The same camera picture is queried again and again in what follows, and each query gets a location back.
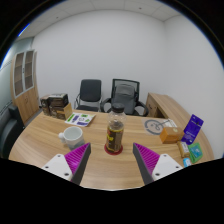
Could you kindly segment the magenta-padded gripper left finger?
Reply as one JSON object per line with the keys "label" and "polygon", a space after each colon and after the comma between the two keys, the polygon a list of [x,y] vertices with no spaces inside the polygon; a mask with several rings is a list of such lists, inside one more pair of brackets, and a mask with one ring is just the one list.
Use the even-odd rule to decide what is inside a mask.
{"label": "magenta-padded gripper left finger", "polygon": [[79,185],[90,154],[91,144],[86,143],[66,155],[56,154],[42,169]]}

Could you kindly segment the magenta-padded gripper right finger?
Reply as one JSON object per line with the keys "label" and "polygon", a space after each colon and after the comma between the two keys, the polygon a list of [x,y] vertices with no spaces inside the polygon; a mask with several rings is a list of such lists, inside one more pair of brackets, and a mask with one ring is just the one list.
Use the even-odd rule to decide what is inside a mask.
{"label": "magenta-padded gripper right finger", "polygon": [[159,155],[138,143],[133,144],[133,154],[145,185],[182,169],[168,154]]}

